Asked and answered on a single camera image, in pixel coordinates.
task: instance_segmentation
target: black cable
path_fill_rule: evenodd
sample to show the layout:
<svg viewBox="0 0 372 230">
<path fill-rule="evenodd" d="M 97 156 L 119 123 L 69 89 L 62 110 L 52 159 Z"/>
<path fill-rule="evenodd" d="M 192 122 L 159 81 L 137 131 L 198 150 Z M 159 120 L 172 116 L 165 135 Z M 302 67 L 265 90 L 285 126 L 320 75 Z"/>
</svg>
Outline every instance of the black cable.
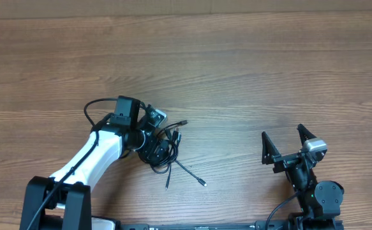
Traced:
<svg viewBox="0 0 372 230">
<path fill-rule="evenodd" d="M 166 126 L 165 128 L 162 128 L 158 134 L 156 135 L 156 137 L 159 137 L 161 133 L 163 133 L 165 130 L 169 129 L 169 128 L 172 128 L 174 126 L 179 126 L 179 125 L 187 125 L 187 120 L 184 120 L 184 121 L 179 121 L 177 123 L 173 123 L 171 125 L 168 125 Z"/>
<path fill-rule="evenodd" d="M 84 114 L 85 114 L 85 117 L 88 119 L 88 121 L 91 123 L 92 128 L 95 127 L 95 123 L 89 117 L 89 115 L 87 113 L 88 106 L 90 106 L 91 104 L 93 104 L 95 102 L 112 101 L 112 100 L 113 101 L 116 101 L 117 98 L 101 98 L 101 99 L 97 99 L 97 100 L 93 100 L 91 102 L 88 102 L 85 105 L 85 107 L 84 107 Z M 107 114 L 102 119 L 102 121 L 106 122 L 106 120 L 109 119 L 110 116 L 111 116 L 111 113 Z M 31 227 L 34 224 L 35 219 L 37 219 L 37 217 L 40 215 L 40 213 L 42 212 L 42 210 L 46 207 L 46 205 L 48 204 L 48 202 L 50 201 L 50 199 L 52 198 L 52 196 L 59 190 L 59 188 L 64 183 L 64 181 L 66 179 L 68 179 L 68 177 L 71 176 L 75 172 L 75 170 L 77 170 L 77 168 L 82 164 L 82 162 L 93 152 L 93 150 L 95 149 L 95 147 L 98 145 L 98 142 L 99 142 L 99 132 L 97 130 L 95 130 L 95 134 L 96 134 L 96 138 L 95 138 L 94 144 L 91 146 L 91 148 L 88 150 L 88 152 L 85 153 L 85 155 L 65 174 L 65 176 L 63 176 L 56 183 L 56 185 L 53 187 L 53 189 L 47 194 L 47 196 L 45 197 L 45 199 L 42 202 L 41 206 L 38 208 L 37 212 L 34 214 L 33 218 L 31 219 L 30 224 L 27 227 L 27 230 L 30 230 L 31 229 Z"/>
<path fill-rule="evenodd" d="M 88 119 L 88 121 L 90 122 L 90 124 L 94 127 L 95 126 L 95 123 L 93 122 L 93 120 L 89 117 L 88 113 L 87 113 L 87 108 L 88 106 L 90 106 L 91 104 L 93 103 L 96 103 L 96 102 L 104 102 L 104 101 L 117 101 L 117 98 L 100 98 L 100 99 L 96 99 L 96 100 L 93 100 L 91 102 L 88 102 L 85 107 L 84 107 L 84 114 L 85 114 L 85 117 Z"/>
<path fill-rule="evenodd" d="M 130 155 L 131 152 L 132 152 L 132 150 L 129 150 L 129 151 L 127 152 L 127 154 L 120 156 L 119 159 L 124 159 L 124 158 L 128 157 L 128 156 Z"/>
<path fill-rule="evenodd" d="M 146 110 L 146 105 L 144 102 L 140 102 L 140 108 Z"/>
<path fill-rule="evenodd" d="M 272 216 L 276 213 L 276 211 L 278 209 L 280 209 L 282 206 L 286 205 L 289 201 L 291 201 L 292 199 L 295 199 L 297 196 L 299 196 L 300 192 L 297 192 L 295 193 L 293 196 L 289 197 L 288 199 L 286 199 L 285 201 L 283 201 L 281 204 L 279 204 L 272 212 L 271 214 L 269 214 L 268 216 L 268 219 L 267 219 L 267 222 L 265 223 L 265 230 L 268 230 L 268 225 L 269 225 L 269 222 L 271 221 L 272 219 Z"/>
<path fill-rule="evenodd" d="M 268 219 L 267 219 L 267 222 L 265 223 L 265 230 L 268 230 L 268 225 L 269 225 L 269 222 L 271 221 L 272 219 L 272 216 L 276 213 L 276 211 L 278 209 L 280 209 L 282 206 L 286 205 L 286 203 L 288 203 L 289 201 L 291 201 L 292 199 L 295 199 L 297 196 L 299 196 L 301 193 L 304 193 L 306 191 L 306 189 L 309 188 L 309 185 L 311 183 L 311 175 L 310 175 L 310 171 L 309 171 L 309 167 L 308 167 L 308 160 L 306 159 L 306 155 L 303 156 L 302 158 L 302 161 L 303 163 L 305 163 L 305 168 L 306 168 L 306 174 L 307 174 L 307 177 L 308 177 L 308 181 L 306 182 L 306 187 L 303 191 L 298 191 L 296 192 L 293 196 L 289 197 L 288 199 L 286 199 L 285 201 L 283 201 L 280 205 L 278 205 L 272 212 L 271 214 L 269 214 L 268 216 Z"/>
<path fill-rule="evenodd" d="M 194 175 L 192 172 L 190 172 L 187 168 L 185 168 L 185 166 L 183 166 L 178 160 L 177 160 L 177 157 L 179 155 L 179 144 L 180 144 L 180 140 L 181 140 L 181 134 L 178 132 L 178 130 L 176 129 L 173 133 L 173 135 L 171 134 L 170 131 L 168 131 L 170 128 L 173 128 L 173 127 L 176 127 L 176 126 L 179 126 L 179 125 L 185 125 L 187 124 L 187 121 L 184 120 L 184 121 L 180 121 L 180 122 L 177 122 L 177 123 L 174 123 L 174 124 L 171 124 L 171 125 L 168 125 L 166 126 L 165 128 L 162 128 L 158 134 L 156 135 L 157 137 L 159 137 L 163 132 L 166 133 L 166 136 L 168 138 L 168 140 L 165 140 L 165 141 L 168 141 L 169 145 L 170 145 L 170 150 L 168 152 L 168 155 L 166 158 L 164 158 L 163 160 L 160 160 L 157 164 L 151 164 L 147 159 L 143 158 L 140 154 L 139 154 L 139 158 L 149 164 L 151 166 L 151 169 L 157 173 L 157 174 L 165 174 L 168 172 L 168 176 L 167 176 L 167 181 L 166 181 L 166 190 L 168 188 L 168 184 L 170 182 L 170 177 L 171 177 L 171 174 L 172 174 L 172 163 L 173 162 L 176 162 L 182 169 L 184 169 L 188 174 L 190 174 L 192 177 L 194 177 L 195 179 L 197 179 L 197 181 L 203 185 L 203 186 L 207 186 L 207 183 L 199 178 L 198 176 Z M 158 171 L 156 170 L 156 168 L 158 167 L 165 167 L 167 166 L 167 168 L 164 170 L 164 171 Z"/>
</svg>

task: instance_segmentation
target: wall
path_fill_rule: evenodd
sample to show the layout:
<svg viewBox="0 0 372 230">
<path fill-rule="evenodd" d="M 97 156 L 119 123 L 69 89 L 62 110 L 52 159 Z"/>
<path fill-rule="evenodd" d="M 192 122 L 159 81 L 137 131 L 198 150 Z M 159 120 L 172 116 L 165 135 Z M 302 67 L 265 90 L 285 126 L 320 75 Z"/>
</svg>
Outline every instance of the wall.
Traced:
<svg viewBox="0 0 372 230">
<path fill-rule="evenodd" d="M 372 10 L 372 0 L 0 0 L 0 19 Z"/>
</svg>

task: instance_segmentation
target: cable connector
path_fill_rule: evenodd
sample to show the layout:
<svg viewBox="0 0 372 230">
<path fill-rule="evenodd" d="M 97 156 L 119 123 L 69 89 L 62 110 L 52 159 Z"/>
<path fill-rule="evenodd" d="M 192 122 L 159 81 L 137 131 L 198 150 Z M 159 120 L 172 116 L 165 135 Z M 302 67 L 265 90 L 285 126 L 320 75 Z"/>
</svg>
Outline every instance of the cable connector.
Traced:
<svg viewBox="0 0 372 230">
<path fill-rule="evenodd" d="M 179 128 L 175 128 L 174 131 L 173 131 L 173 136 L 172 136 L 172 140 L 175 142 L 175 141 L 179 141 L 179 137 L 180 137 L 180 133 L 179 133 Z"/>
<path fill-rule="evenodd" d="M 206 183 L 202 178 L 197 179 L 197 181 L 198 181 L 201 185 L 203 185 L 204 187 L 207 186 L 207 183 Z"/>
<path fill-rule="evenodd" d="M 97 124 L 92 126 L 91 132 L 93 131 L 100 131 L 102 127 L 108 122 L 108 120 L 114 115 L 113 112 L 108 113 L 106 116 L 102 118 L 102 120 L 98 121 Z"/>
<path fill-rule="evenodd" d="M 165 134 L 166 134 L 166 137 L 167 137 L 169 140 L 174 141 L 174 140 L 172 139 L 172 133 L 171 133 L 171 131 L 170 131 L 169 129 L 166 129 L 166 130 L 165 130 Z"/>
<path fill-rule="evenodd" d="M 171 165 L 168 167 L 168 170 L 169 170 L 169 172 L 168 172 L 167 181 L 166 181 L 166 190 L 168 188 L 168 183 L 170 182 L 170 175 L 172 174 L 172 166 Z"/>
</svg>

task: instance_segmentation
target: wooden table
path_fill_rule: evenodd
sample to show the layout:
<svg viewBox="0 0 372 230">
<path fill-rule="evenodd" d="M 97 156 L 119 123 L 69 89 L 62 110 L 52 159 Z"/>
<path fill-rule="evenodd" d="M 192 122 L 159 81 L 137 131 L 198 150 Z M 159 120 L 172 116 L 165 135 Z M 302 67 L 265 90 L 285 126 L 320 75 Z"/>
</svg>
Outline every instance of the wooden table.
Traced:
<svg viewBox="0 0 372 230">
<path fill-rule="evenodd" d="M 208 186 L 174 165 L 165 191 L 166 175 L 132 155 L 103 175 L 93 215 L 266 219 L 293 192 L 261 164 L 260 134 L 293 153 L 303 123 L 329 145 L 315 174 L 344 186 L 340 219 L 372 229 L 372 12 L 0 20 L 0 229 L 18 229 L 27 182 L 86 142 L 85 103 L 117 95 L 162 109 L 169 122 L 188 119 L 179 160 Z"/>
</svg>

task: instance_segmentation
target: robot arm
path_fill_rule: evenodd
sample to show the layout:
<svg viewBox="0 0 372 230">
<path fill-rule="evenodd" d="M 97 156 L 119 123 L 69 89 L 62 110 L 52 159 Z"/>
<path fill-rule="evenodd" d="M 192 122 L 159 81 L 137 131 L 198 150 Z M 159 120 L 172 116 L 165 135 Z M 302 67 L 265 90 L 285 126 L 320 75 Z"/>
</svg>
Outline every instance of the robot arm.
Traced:
<svg viewBox="0 0 372 230">
<path fill-rule="evenodd" d="M 96 134 L 91 132 L 89 139 L 84 147 L 60 170 L 54 172 L 50 177 L 54 181 L 59 181 L 92 147 L 95 142 Z M 108 131 L 99 131 L 98 145 L 85 161 L 75 170 L 75 173 L 69 176 L 64 183 L 73 185 L 76 182 L 82 182 L 89 185 L 91 191 L 101 178 L 107 168 L 115 162 L 123 150 L 122 137 Z"/>
<path fill-rule="evenodd" d="M 148 107 L 146 115 L 138 123 L 137 116 L 141 102 L 139 100 L 120 96 L 117 99 L 115 113 L 110 121 L 96 126 L 99 134 L 98 144 L 91 154 L 75 169 L 64 183 L 73 185 L 81 182 L 93 191 L 95 185 L 107 168 L 115 162 L 125 150 L 140 151 L 148 141 L 154 130 L 167 118 L 164 112 Z M 92 131 L 84 147 L 60 170 L 50 178 L 60 181 L 72 167 L 92 148 L 96 140 L 96 132 Z M 65 208 L 65 204 L 58 203 L 58 208 Z"/>
</svg>

